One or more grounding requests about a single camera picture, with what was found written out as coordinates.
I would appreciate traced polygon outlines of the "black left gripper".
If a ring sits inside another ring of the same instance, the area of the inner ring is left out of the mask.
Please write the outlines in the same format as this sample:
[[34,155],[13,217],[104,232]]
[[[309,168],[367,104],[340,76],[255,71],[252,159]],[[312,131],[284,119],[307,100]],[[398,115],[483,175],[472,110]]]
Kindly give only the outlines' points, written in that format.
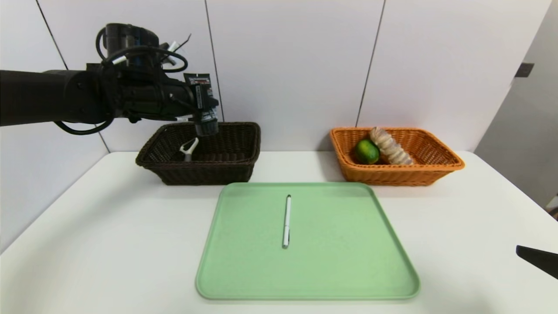
[[207,89],[201,84],[189,84],[181,80],[167,79],[167,113],[169,115],[197,115],[209,107],[217,107],[219,101],[207,97]]

